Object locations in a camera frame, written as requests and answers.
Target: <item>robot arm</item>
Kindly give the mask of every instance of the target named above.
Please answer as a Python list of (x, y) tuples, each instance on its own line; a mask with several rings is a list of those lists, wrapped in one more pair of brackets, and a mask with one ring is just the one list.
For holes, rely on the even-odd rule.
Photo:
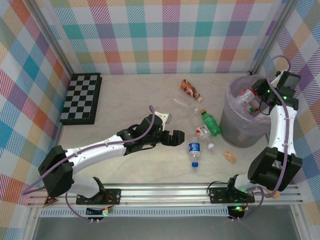
[[(174, 130), (173, 135), (170, 135), (169, 131), (165, 130), (165, 124), (171, 120), (170, 114), (155, 112), (154, 123), (150, 127), (152, 117), (150, 114), (141, 124), (132, 125), (110, 138), (88, 146), (67, 150), (63, 150), (60, 145), (53, 147), (38, 169), (41, 176), (59, 161), (66, 157), (69, 159), (43, 178), (48, 195), (57, 197), (64, 193), (74, 193), (84, 196), (91, 202), (99, 202), (105, 195), (103, 184), (97, 177), (90, 178), (77, 174), (79, 171), (107, 159), (141, 151), (145, 145), (155, 147), (160, 142), (166, 146), (178, 146), (184, 142), (184, 132)], [(144, 137), (135, 140), (149, 127), (150, 130)]]
[(278, 191), (283, 191), (292, 181), (302, 166), (302, 159), (296, 157), (294, 148), (294, 121), (299, 108), (299, 102), (294, 98), (295, 87), (301, 76), (288, 71), (278, 72), (277, 78), (272, 82), (276, 90), (284, 100), (289, 114), (289, 138), (287, 159), (284, 159), (285, 138), (287, 132), (287, 119), (284, 107), (270, 91), (265, 79), (258, 80), (252, 85), (258, 97), (269, 105), (271, 118), (271, 132), (268, 147), (266, 147), (252, 162), (248, 174), (235, 175), (228, 182), (229, 190), (246, 192), (246, 189), (253, 186), (263, 186), (268, 190), (274, 190), (280, 178), (282, 165), (287, 161), (283, 179)]

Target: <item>marble floor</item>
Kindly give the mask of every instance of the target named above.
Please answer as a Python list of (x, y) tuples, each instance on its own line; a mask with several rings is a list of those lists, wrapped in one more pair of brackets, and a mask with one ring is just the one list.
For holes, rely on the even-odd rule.
[[(172, 120), (165, 128), (184, 131), (183, 144), (176, 147), (158, 144), (152, 150), (92, 165), (79, 174), (98, 177), (103, 183), (225, 182), (235, 174), (247, 172), (252, 160), (267, 146), (266, 138), (262, 137), (255, 145), (241, 149), (230, 146), (220, 135), (212, 137), (215, 144), (213, 152), (203, 144), (199, 167), (192, 168), (188, 144), (194, 129), (188, 121), (187, 112), (173, 104), (173, 98), (187, 99), (200, 109), (206, 109), (220, 122), (226, 86), (232, 79), (243, 75), (244, 73), (103, 75), (95, 124), (64, 126), (59, 144), (68, 149), (107, 139), (122, 129), (140, 124), (150, 114), (148, 106), (153, 105), (157, 112), (172, 114)], [(203, 96), (201, 103), (188, 97), (180, 89), (183, 79), (190, 81)], [(235, 164), (223, 157), (227, 150), (236, 157)]]

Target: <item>brown bottle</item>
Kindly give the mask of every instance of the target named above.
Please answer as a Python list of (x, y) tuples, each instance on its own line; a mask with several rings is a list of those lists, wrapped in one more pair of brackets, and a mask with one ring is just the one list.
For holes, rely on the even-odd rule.
[(196, 88), (187, 80), (183, 80), (180, 84), (180, 88), (188, 95), (196, 99), (198, 102), (203, 100), (203, 97), (197, 92)]

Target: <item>white bottle cap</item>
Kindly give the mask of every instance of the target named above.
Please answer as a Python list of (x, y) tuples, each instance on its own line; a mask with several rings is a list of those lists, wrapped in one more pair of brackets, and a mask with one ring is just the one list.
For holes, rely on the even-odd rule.
[(215, 147), (215, 145), (213, 143), (208, 144), (208, 149), (213, 149), (214, 147)]

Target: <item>gray trash can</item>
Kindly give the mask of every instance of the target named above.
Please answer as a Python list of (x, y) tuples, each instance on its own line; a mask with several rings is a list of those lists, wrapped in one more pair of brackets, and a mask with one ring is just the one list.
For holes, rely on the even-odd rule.
[(226, 88), (224, 109), (220, 120), (221, 136), (229, 144), (248, 148), (254, 145), (264, 134), (270, 132), (269, 116), (254, 119), (243, 105), (237, 104), (235, 98), (263, 76), (243, 76), (232, 81)]

